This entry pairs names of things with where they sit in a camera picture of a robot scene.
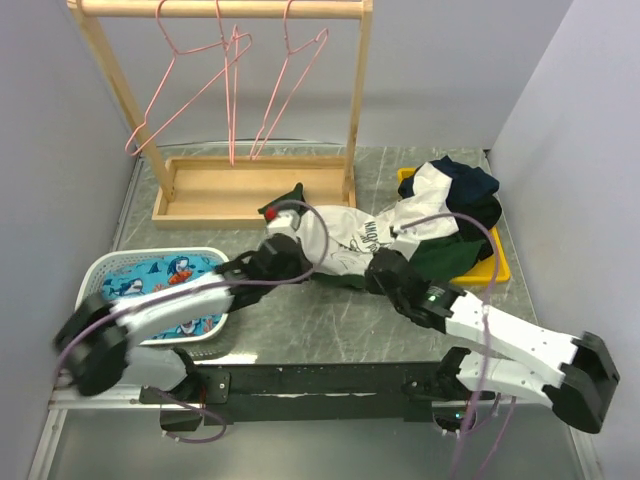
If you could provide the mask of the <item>green and white t shirt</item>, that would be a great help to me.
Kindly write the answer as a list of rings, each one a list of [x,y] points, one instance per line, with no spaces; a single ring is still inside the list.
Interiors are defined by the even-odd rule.
[[[294,189],[260,209],[268,207],[292,209],[300,215],[297,241],[305,257],[316,267],[314,279],[344,288],[364,289],[364,273],[374,254],[391,248],[397,241],[406,244],[411,266],[426,280],[450,281],[470,271],[489,258],[493,249],[487,229],[474,218],[451,212],[446,204],[451,179],[427,168],[415,179],[415,194],[399,195],[392,205],[378,214],[360,209],[321,205],[305,205],[304,187]],[[478,241],[464,241],[455,218],[468,220],[485,236]],[[407,230],[392,238],[390,225]]]

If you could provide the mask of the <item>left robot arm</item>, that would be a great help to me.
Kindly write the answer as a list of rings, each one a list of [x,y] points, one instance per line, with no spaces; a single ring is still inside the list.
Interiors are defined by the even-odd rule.
[[[175,401],[188,401],[198,392],[199,378],[185,355],[169,349],[144,356],[142,342],[189,320],[254,305],[280,285],[304,282],[314,269],[299,241],[275,234],[257,249],[186,283],[119,300],[96,292],[54,336],[58,367],[83,397],[106,392],[128,370],[140,368],[142,383],[164,390]]]

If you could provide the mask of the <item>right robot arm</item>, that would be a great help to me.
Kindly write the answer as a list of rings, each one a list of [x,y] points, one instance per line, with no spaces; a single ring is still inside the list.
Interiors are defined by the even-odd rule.
[[[428,281],[395,250],[382,249],[365,270],[368,292],[387,297],[419,327],[458,337],[494,352],[484,358],[451,349],[438,372],[439,390],[457,399],[483,390],[544,405],[565,424],[589,434],[602,430],[620,374],[604,340],[534,325],[447,282]]]

